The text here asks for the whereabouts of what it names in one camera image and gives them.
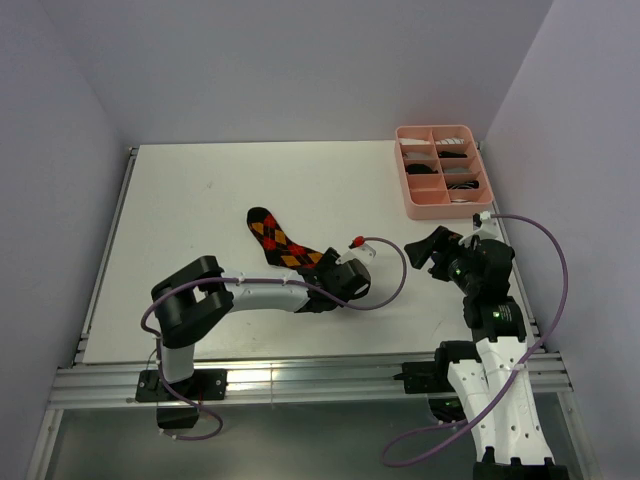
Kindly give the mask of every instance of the tabletop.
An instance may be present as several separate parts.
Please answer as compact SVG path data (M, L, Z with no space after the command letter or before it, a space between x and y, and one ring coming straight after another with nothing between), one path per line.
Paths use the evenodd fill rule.
M471 219L414 221L404 210L393 141L286 142L141 146L102 278L85 363L146 361L152 337L140 329L151 288L202 255L223 268L268 272L246 224L247 211L270 210L294 241L325 251L347 250L358 236L400 246L438 225L466 234ZM369 294L396 289L401 263L391 248L372 245ZM523 307L512 277L511 292ZM268 359L434 351L444 340L470 340L463 294L411 269L388 306L321 314L275 310L227 315L196 345L198 359ZM157 325L155 318L150 325Z

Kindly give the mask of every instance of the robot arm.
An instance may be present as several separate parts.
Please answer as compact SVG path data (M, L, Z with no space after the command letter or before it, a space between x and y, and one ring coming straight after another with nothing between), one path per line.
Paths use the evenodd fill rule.
M199 287L204 299L196 300L193 290L185 290L167 299L156 311L162 332L163 371L168 383L181 382L194 373L195 344L222 318L242 310L283 310L319 313L338 304L305 287L291 283L306 282L348 302L367 294L371 277L366 269L375 258L367 244L351 248L339 256L327 250L313 269L278 269L269 273L245 273L222 268L216 257L200 257L151 291L157 300L166 292L203 278L237 278L239 283L215 283ZM244 278L280 280L282 283L242 283Z
M490 214L474 216L474 234L467 237L438 227L426 239L405 246L411 265L428 259L433 278L453 281L465 294L464 319L473 342L443 342L436 352L436 371L460 398L467 420L489 407L520 370L505 396L472 429L477 463L474 479L568 480L565 467L554 465L542 433L526 365L527 351L520 307L509 297L509 276L515 254L496 240Z

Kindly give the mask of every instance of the cable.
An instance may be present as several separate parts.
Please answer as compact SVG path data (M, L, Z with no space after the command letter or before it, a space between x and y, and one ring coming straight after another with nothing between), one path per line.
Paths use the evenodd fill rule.
M555 247L556 252L558 252L558 257L560 258L560 264L562 265L562 296L560 297L560 304L558 305L558 310L556 311L556 315L553 321L551 322L549 329L538 339L536 343L534 343L531 346L531 348L529 348L525 352L522 358L518 360L518 364L524 364L524 362L526 362L531 357L531 355L533 355L533 353L548 340L548 338L551 336L553 331L558 326L558 323L560 322L560 317L562 316L562 312L564 311L564 306L567 303L567 294L569 292L569 270L567 268L567 260L564 257L564 253L562 252L562 248L560 247L558 240L553 236L553 234L549 230L547 230L544 226L542 226L535 220L532 220L527 217L523 217L521 215L510 215L510 214L499 214L499 215L491 214L491 218L507 218L507 219L513 219L513 220L520 220L522 222L529 223L530 225L533 225L534 227L537 227L538 229L542 230L542 232L547 237L549 237L549 240L551 240L551 243L553 243L553 246ZM413 433L413 435L420 432L412 430L411 432L403 433L402 435L391 440L391 442L389 442L384 447L384 449L382 450L382 463L387 467L409 467L411 465L415 465L416 463L427 460L433 457L434 455L440 453L449 445L453 444L454 442L459 440L461 437L471 432L473 427L475 427L478 423L484 420L484 418L496 407L496 405L500 402L500 400L502 400L502 398L505 396L505 394L509 390L509 387L511 387L511 385L515 381L516 375L518 375L518 371L519 370L513 370L511 372L511 375L509 375L509 378L507 379L502 389L498 392L495 398L489 403L489 405L487 405L487 407L478 414L478 416L476 416L473 420L467 422L467 424L463 428L461 428L458 432L451 435L445 441L443 441L439 445L436 445L431 450L421 455L418 455L417 457L410 458L409 460L403 460L401 462L387 461L385 459L385 455L392 445L396 444L398 441L402 440L403 438L410 436L412 434L411 432L416 432L416 433ZM430 427L424 427L422 429L417 429L417 430L427 431L429 429Z
M342 307L345 307L345 308L350 308L352 310L369 311L369 310L376 310L378 308L384 307L385 305L388 305L393 300L395 300L395 298L400 294L400 292L404 288L404 284L405 284L405 282L407 280L407 273L408 273L407 272L407 270L408 270L407 260L405 259L404 253L402 252L400 247L398 247L395 243L393 243L390 240L387 240L387 239L381 238L381 237L364 237L362 240L364 240L365 242L380 242L380 243L384 243L386 245L389 245L391 248L393 248L398 253L398 255L400 256L400 260L402 261L402 278L400 279L400 284L398 285L398 288L396 289L396 291L393 292L393 294L389 298L384 300L383 302L380 302L380 303L375 304L375 305L369 305L369 306L367 306L367 305L353 305L353 304L347 303L347 302L339 299L338 297L336 297L335 295L330 294L326 290L323 290L322 288L317 287L316 285L312 285L310 283L306 283L306 282L303 282L303 281L300 281L300 280L288 280L287 281L287 285L298 285L300 287L304 287L304 288L307 288L309 290L313 290L314 292L318 292L321 295L324 295L325 297L327 297L328 299L334 301L338 305L340 305ZM220 415L215 413L213 410L211 410L207 406L198 404L196 402L193 402L192 400L188 399L187 397L179 394L167 382L167 380L166 380L166 378L164 376L163 368L162 368L162 348L161 348L162 347L162 333L160 333L160 331L156 330L155 328L149 327L147 325L147 320L149 319L151 314L153 312L155 312L155 310L160 305L162 305L163 302L165 302L168 298L171 298L174 295L177 295L180 292L183 292L185 290L189 290L189 289L201 286L201 285L209 285L209 284L212 284L212 283L239 283L240 281L241 280L239 278L216 277L216 278L203 278L203 279L200 279L200 280L194 280L192 282L185 283L185 284L180 285L179 287L174 288L173 290L165 293L160 298L155 300L149 306L149 308L147 308L147 310L145 310L144 314L142 315L142 319L140 320L140 327L145 332L148 332L148 333L151 333L152 335L154 335L155 338L156 338L156 355L157 355L156 358L157 358L157 363L158 363L158 375L160 377L160 380L162 381L162 385L164 386L164 388L171 395L173 395L175 398L185 402L188 405L191 405L192 407L195 407L199 412L203 412L204 411L204 412L208 413L209 415L214 417L218 421L218 424L219 424L218 428L216 428L213 432L210 432L210 433L208 433L206 435L198 435L198 436L171 435L171 434L165 432L164 430L161 430L161 433L164 433L165 435L170 436L174 440L185 440L185 441L206 440L206 439L214 437L218 433L220 433L220 430L222 430L223 422L222 422L222 418L220 417ZM262 284L272 283L272 284L282 285L282 280L278 279L278 278L245 278L244 280L242 280L242 283L262 283Z

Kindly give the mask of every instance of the argyle sock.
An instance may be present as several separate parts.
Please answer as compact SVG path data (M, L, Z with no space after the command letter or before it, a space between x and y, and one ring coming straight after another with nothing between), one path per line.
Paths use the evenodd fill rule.
M253 207L247 212L249 230L264 249L269 265L293 270L313 268L322 258L322 253L298 245L285 235L269 210Z

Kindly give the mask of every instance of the gray floor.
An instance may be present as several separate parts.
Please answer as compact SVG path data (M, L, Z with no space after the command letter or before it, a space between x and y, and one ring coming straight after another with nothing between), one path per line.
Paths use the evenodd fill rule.
M556 462L579 480L555 395L537 397L540 420ZM391 438L430 423L424 399L393 402L228 406L219 437L172 442L157 435L152 409L68 411L47 476L68 479L471 479L471 436L433 460L404 469L380 463ZM194 431L211 428L202 422ZM408 439L394 459L419 454L448 434Z

